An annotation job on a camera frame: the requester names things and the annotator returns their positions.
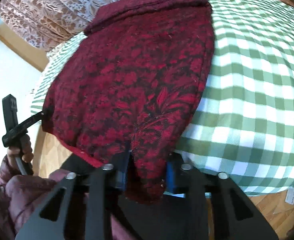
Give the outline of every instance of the jacket sleeve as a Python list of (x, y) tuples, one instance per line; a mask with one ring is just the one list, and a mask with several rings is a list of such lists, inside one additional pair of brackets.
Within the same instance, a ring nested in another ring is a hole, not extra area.
[(5, 187), (7, 182), (16, 175), (21, 175), (19, 170), (12, 168), (9, 165), (7, 155), (3, 158), (0, 166), (0, 186)]

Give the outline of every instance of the person's arm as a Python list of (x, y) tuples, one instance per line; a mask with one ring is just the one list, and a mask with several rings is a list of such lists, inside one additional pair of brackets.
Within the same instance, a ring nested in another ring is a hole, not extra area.
[[(22, 159), (24, 162), (29, 163), (34, 157), (29, 136), (24, 136), (22, 141), (25, 142), (22, 147), (22, 152), (24, 153)], [(7, 149), (7, 155), (3, 158), (0, 166), (0, 186), (5, 186), (13, 176), (21, 174), (15, 160), (19, 152), (20, 150), (17, 147)]]

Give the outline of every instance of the gingham bedsheet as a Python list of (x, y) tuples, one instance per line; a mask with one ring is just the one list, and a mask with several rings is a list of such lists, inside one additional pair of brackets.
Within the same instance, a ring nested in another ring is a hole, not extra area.
[[(248, 195), (294, 186), (294, 8), (278, 0), (209, 0), (215, 54), (200, 104), (176, 152)], [(31, 109), (85, 36), (69, 40), (39, 81)]]

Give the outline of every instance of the silver bolt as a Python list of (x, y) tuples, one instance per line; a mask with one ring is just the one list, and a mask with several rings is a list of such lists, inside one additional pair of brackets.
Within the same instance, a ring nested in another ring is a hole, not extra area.
[(218, 177), (220, 179), (228, 179), (228, 175), (225, 172), (218, 173)]
[(110, 171), (110, 170), (112, 170), (113, 168), (114, 168), (114, 165), (112, 165), (111, 163), (105, 164), (105, 165), (103, 166), (103, 170), (104, 170), (104, 171)]
[(188, 163), (183, 163), (182, 166), (180, 166), (182, 170), (189, 171), (191, 170), (191, 165)]
[(67, 174), (66, 179), (74, 179), (76, 176), (77, 176), (76, 173), (70, 172)]

